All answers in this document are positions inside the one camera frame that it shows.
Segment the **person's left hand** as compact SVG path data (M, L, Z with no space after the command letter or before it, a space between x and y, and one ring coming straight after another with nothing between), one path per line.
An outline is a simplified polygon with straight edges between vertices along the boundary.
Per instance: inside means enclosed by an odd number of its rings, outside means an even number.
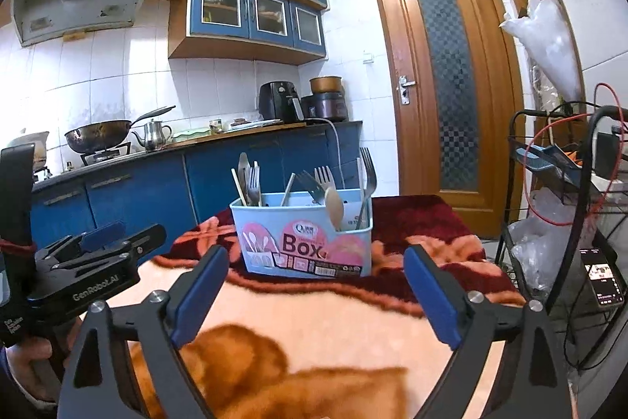
M49 362L52 344L45 337L24 338L18 344L5 349L9 375L24 398L40 410L48 410L57 404L57 392L35 372L37 362Z

